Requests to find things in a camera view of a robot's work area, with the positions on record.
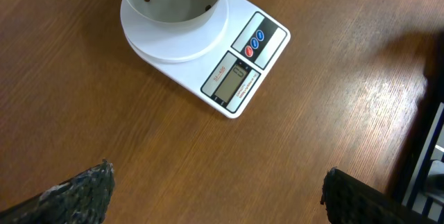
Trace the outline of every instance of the digital display screen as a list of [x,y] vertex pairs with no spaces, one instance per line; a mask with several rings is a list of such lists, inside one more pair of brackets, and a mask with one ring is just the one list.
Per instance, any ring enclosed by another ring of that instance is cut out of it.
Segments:
[[227,75],[221,86],[216,90],[215,95],[228,103],[231,96],[234,94],[238,86],[244,80],[247,75],[247,71],[239,65],[235,64]]

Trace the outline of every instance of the digital scale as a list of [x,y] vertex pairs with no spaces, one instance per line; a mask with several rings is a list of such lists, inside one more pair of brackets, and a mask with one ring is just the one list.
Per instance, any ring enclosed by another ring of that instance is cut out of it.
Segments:
[[202,26],[156,24],[121,4],[126,38],[142,59],[228,118],[237,118],[290,32],[247,0],[220,0]]

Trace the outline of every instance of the wooden table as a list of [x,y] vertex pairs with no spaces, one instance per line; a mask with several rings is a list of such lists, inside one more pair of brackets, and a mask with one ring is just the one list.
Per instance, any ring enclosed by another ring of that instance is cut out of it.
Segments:
[[387,192],[444,0],[249,0],[291,41],[223,117],[136,56],[121,0],[0,0],[0,209],[107,158],[106,223],[326,223],[333,166]]

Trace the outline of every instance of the blue button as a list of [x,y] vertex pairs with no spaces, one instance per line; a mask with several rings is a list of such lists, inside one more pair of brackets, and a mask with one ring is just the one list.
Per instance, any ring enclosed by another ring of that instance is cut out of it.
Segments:
[[257,39],[259,40],[259,41],[262,41],[262,40],[264,40],[264,32],[263,31],[261,31],[261,30],[257,30],[257,32],[256,32],[256,37],[257,37]]
[[251,39],[251,47],[253,49],[257,49],[259,47],[259,41],[257,41],[255,37]]

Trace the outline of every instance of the red button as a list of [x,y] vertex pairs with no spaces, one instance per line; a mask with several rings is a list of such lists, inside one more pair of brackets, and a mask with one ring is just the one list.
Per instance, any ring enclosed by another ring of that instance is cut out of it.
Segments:
[[249,58],[253,56],[253,48],[251,48],[251,46],[247,46],[245,48],[245,55],[247,55]]

